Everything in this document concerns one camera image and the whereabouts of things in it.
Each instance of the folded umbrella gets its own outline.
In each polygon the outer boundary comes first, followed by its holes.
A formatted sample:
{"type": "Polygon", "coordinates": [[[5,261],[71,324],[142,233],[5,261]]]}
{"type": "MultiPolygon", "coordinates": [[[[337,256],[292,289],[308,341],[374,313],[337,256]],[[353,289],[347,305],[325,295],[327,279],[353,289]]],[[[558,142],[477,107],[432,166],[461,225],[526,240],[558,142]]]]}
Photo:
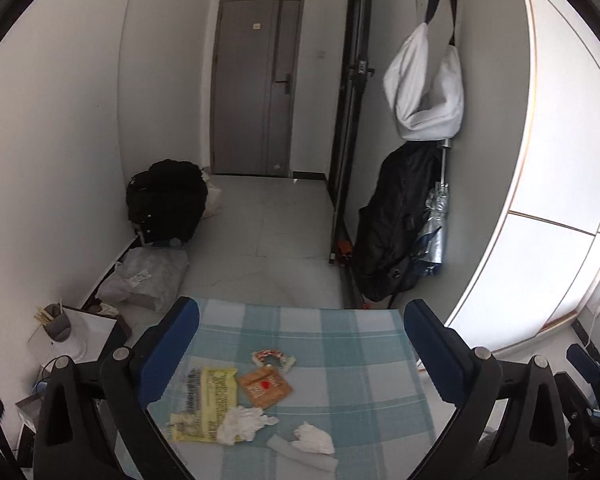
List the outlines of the folded umbrella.
{"type": "Polygon", "coordinates": [[[416,242],[413,272],[418,276],[435,276],[440,272],[445,253],[446,214],[449,209],[449,185],[445,183],[446,150],[442,146],[442,177],[431,190],[425,206],[428,217],[416,242]]]}

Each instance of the black backpack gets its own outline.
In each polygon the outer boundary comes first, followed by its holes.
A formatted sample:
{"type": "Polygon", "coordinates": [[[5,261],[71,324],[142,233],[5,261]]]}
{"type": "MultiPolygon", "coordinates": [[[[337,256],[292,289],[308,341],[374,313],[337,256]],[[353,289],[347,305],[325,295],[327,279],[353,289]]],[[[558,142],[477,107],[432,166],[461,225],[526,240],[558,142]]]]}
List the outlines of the black backpack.
{"type": "Polygon", "coordinates": [[[382,163],[376,191],[360,210],[351,267],[371,301],[410,290],[418,234],[427,220],[425,201],[440,177],[436,142],[405,142],[382,163]]]}
{"type": "Polygon", "coordinates": [[[205,211],[208,190],[191,162],[163,160],[138,173],[126,188],[128,218],[142,243],[187,242],[205,211]]]}

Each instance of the blue plaid cloth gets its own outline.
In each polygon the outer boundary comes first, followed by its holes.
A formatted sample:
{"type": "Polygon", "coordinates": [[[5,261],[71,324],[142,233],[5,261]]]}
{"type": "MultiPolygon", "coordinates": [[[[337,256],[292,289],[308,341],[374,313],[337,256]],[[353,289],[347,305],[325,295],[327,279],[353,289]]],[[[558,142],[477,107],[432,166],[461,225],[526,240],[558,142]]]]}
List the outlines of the blue plaid cloth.
{"type": "MultiPolygon", "coordinates": [[[[267,415],[280,419],[253,442],[233,447],[172,444],[196,480],[405,480],[435,440],[414,354],[396,310],[318,310],[196,300],[200,327],[162,398],[149,406],[160,428],[186,408],[192,368],[255,369],[251,353],[279,349],[297,359],[285,376],[294,389],[267,415]],[[339,464],[327,473],[266,446],[308,422],[333,438],[339,464]]],[[[238,404],[250,406],[238,388],[238,404]]],[[[118,439],[124,471],[141,478],[118,439]]]]}

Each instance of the cable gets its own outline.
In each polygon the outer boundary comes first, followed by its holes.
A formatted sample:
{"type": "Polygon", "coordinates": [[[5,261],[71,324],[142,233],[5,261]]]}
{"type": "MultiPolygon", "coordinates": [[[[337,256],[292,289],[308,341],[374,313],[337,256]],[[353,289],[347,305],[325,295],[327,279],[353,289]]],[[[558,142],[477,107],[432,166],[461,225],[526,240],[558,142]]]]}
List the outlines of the cable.
{"type": "Polygon", "coordinates": [[[40,397],[40,393],[38,392],[38,385],[42,382],[42,381],[46,381],[49,377],[51,377],[51,372],[48,373],[48,375],[45,377],[45,370],[46,367],[48,367],[51,363],[55,364],[56,361],[58,361],[59,358],[61,358],[62,356],[59,355],[58,357],[54,357],[53,359],[51,359],[51,361],[49,361],[46,365],[44,365],[42,367],[42,372],[40,373],[40,378],[36,381],[36,385],[33,387],[33,391],[36,394],[36,396],[42,400],[42,397],[40,397]]]}
{"type": "Polygon", "coordinates": [[[598,317],[598,314],[600,314],[600,303],[598,304],[598,307],[593,315],[593,321],[591,322],[591,328],[589,328],[589,333],[587,334],[587,344],[584,345],[584,348],[589,346],[589,343],[591,342],[591,334],[593,334],[593,327],[596,324],[596,318],[598,317]]]}

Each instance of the crumpled tissue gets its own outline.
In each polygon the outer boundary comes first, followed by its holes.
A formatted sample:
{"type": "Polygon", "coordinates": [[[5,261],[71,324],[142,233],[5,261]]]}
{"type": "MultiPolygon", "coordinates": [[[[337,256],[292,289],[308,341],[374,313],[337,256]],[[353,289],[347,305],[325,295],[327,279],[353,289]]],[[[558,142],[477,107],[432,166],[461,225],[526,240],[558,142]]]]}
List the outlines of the crumpled tissue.
{"type": "Polygon", "coordinates": [[[251,442],[256,436],[256,431],[278,422],[275,416],[263,415],[262,408],[230,408],[218,427],[216,440],[226,446],[232,446],[236,440],[251,442]]]}
{"type": "Polygon", "coordinates": [[[333,454],[336,451],[333,447],[331,435],[307,422],[295,428],[294,435],[298,440],[294,440],[291,445],[300,451],[324,453],[326,455],[333,454]]]}

